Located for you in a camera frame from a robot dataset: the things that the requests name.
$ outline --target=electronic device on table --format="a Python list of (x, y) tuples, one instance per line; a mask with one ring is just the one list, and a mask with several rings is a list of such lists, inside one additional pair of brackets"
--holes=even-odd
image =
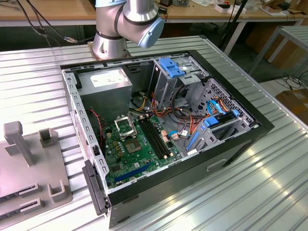
[(273, 125), (197, 51), (62, 66), (110, 227), (235, 161)]

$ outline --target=yellow wire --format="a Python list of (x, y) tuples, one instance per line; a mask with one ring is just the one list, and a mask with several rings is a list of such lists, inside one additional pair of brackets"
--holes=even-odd
[(146, 97), (144, 98), (144, 100), (143, 100), (143, 104), (141, 105), (141, 107), (140, 107), (140, 108), (138, 108), (138, 109), (136, 109), (136, 111), (137, 111), (137, 112), (141, 111), (141, 110), (144, 108), (144, 106), (145, 106), (145, 102), (146, 102)]

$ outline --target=black plastic latch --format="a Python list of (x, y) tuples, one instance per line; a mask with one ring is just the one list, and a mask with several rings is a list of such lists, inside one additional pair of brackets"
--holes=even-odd
[(85, 161), (85, 166), (82, 168), (82, 171), (89, 188), (96, 214), (101, 215), (107, 213), (109, 204), (106, 202), (103, 189), (99, 186), (97, 180), (99, 176), (94, 170), (95, 167), (92, 165), (90, 160)]

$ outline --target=cardboard box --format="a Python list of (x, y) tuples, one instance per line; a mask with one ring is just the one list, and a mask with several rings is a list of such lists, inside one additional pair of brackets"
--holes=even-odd
[(291, 0), (289, 9), (296, 10), (302, 0)]
[(308, 89), (286, 90), (276, 99), (308, 125)]

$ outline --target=red cable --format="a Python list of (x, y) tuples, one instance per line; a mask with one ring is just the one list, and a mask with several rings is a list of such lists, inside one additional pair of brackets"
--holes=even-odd
[(92, 113), (96, 116), (97, 121), (98, 121), (98, 123), (99, 123), (99, 125), (100, 125), (101, 147), (102, 147), (102, 145), (103, 145), (103, 131), (102, 131), (101, 121), (100, 121), (100, 118), (99, 118), (100, 115), (96, 114), (96, 112), (93, 111), (92, 109), (89, 109), (89, 111), (92, 112)]

